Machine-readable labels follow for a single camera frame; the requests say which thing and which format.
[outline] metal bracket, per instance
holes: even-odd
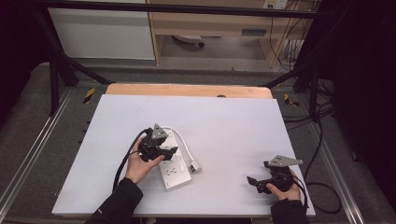
[[[292,158],[276,155],[271,161],[268,162],[269,166],[275,167],[286,167],[291,165],[301,165],[304,164],[301,160],[295,160]]]

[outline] electrical outlet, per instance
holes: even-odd
[[[262,8],[273,9],[275,8],[276,0],[265,0]]]
[[[288,0],[265,0],[262,8],[285,9]]]
[[[285,9],[288,0],[276,0],[275,9]]]
[[[172,147],[178,147],[174,133],[171,130],[166,130],[166,133],[168,134],[168,137],[161,144],[161,148],[170,149]],[[159,166],[166,190],[191,182],[191,175],[186,162],[184,161],[183,155],[180,152],[180,148],[177,149],[172,160],[161,161]]]

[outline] gray carpet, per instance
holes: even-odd
[[[271,74],[254,72],[199,72],[161,69],[103,69],[96,68],[96,72],[104,77],[112,77],[119,82],[160,82],[160,83],[195,83],[195,84],[240,84],[256,86],[266,83],[273,78]],[[14,204],[7,213],[7,219],[14,217],[44,218],[65,220],[52,215],[51,209],[56,201],[55,193],[62,188],[73,160],[78,152],[79,142],[84,137],[83,130],[89,128],[87,121],[91,120],[99,97],[106,91],[106,87],[98,87],[89,104],[82,103],[89,87],[78,87],[53,130],[49,141],[43,148],[41,155]],[[49,76],[46,68],[38,67],[32,75],[25,89],[21,101],[13,109],[6,125],[0,132],[1,188],[4,190],[10,178],[15,174],[24,155],[33,144],[39,130],[43,127],[50,111]],[[274,93],[284,116],[302,115],[304,111],[299,106],[286,105],[283,93]],[[290,99],[297,100],[291,94]],[[337,120],[327,117],[322,120],[325,139],[332,149],[332,154],[343,171],[359,209],[367,223],[396,223],[395,213],[391,210],[384,195],[378,189],[367,167],[363,163],[351,159],[350,149],[337,124]],[[290,141],[296,156],[309,161],[317,146],[317,142],[308,124],[289,131]],[[308,181],[318,181],[332,184],[326,167],[318,155],[315,160]],[[327,189],[321,187],[309,188],[312,200],[320,207],[334,209],[337,203],[335,197]],[[342,210],[339,214],[329,215],[317,211],[310,220],[313,223],[348,223],[347,216]]]

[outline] hand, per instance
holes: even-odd
[[[143,161],[140,158],[139,153],[137,152],[141,141],[142,138],[139,138],[134,144],[133,152],[128,158],[128,166],[125,174],[125,177],[130,179],[135,184],[138,184],[140,181],[142,181],[149,173],[149,171],[165,158],[165,156],[161,155],[157,157],[154,161]]]
[[[293,172],[293,170],[290,169],[290,171],[291,171],[291,174],[294,176],[294,180],[298,181],[297,177],[295,177],[296,174]],[[277,187],[275,187],[273,184],[270,184],[270,183],[268,183],[266,185],[266,187],[271,192],[273,192],[280,201],[282,201],[284,199],[289,199],[289,201],[292,201],[292,200],[300,201],[301,200],[300,189],[298,188],[298,186],[296,184],[293,184],[291,186],[291,188],[286,192],[281,191],[280,189],[278,189]]]

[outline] floor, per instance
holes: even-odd
[[[181,43],[171,36],[166,37],[163,59],[159,65],[153,62],[136,61],[82,61],[99,75],[118,82],[257,86],[273,80],[289,68],[278,66],[269,69],[265,65],[262,53],[258,50],[258,41],[251,38],[205,37],[204,41],[205,47],[201,49],[198,46]],[[84,130],[89,127],[89,121],[99,97],[106,91],[106,86],[99,85],[80,73],[78,77],[81,80],[78,87],[72,89],[62,87],[62,92],[70,92],[70,98],[64,112],[56,121],[55,128],[51,130],[49,138],[43,143],[40,154],[34,157],[34,165],[29,170],[29,175],[22,179],[18,195],[11,199],[13,204],[6,209],[7,215],[4,223],[83,222],[83,219],[69,220],[50,213],[56,201],[56,194],[62,188],[78,152],[79,142],[84,138]],[[291,86],[294,81],[295,79],[292,78],[273,89],[274,97],[278,100],[284,117],[306,114],[302,106],[302,99],[306,99],[306,96],[292,91]],[[322,85],[331,86],[331,83],[323,82]],[[90,103],[85,105],[82,102],[91,87],[95,87],[95,94]],[[289,95],[291,103],[285,103],[285,93]],[[23,91],[19,103],[14,106],[7,122],[0,130],[0,162],[7,165],[0,171],[0,192],[7,191],[8,183],[17,173],[26,155],[29,155],[31,146],[49,119],[49,96],[48,67],[39,66],[32,73],[31,80]],[[320,104],[327,101],[326,96],[320,96],[318,99]],[[297,158],[304,161],[312,158],[318,145],[315,127],[312,122],[286,124]],[[375,184],[365,164],[352,160],[351,150],[336,117],[329,115],[323,118],[322,127],[323,144],[332,150],[332,155],[364,218],[363,223],[396,223],[394,211]],[[327,183],[333,187],[332,177],[329,175],[323,155],[322,152],[318,154],[308,178],[309,181]],[[328,189],[310,187],[309,193],[319,207],[327,210],[336,208],[337,199]],[[4,198],[1,199],[0,205],[3,205],[3,201]],[[159,219],[158,223],[168,221]],[[226,220],[211,221],[226,223]],[[311,217],[310,221],[312,223],[349,223],[344,209],[335,215],[317,210],[317,215]],[[198,220],[186,221],[186,223],[192,222],[196,223]],[[254,223],[269,223],[269,221],[268,218],[261,218],[255,219]]]

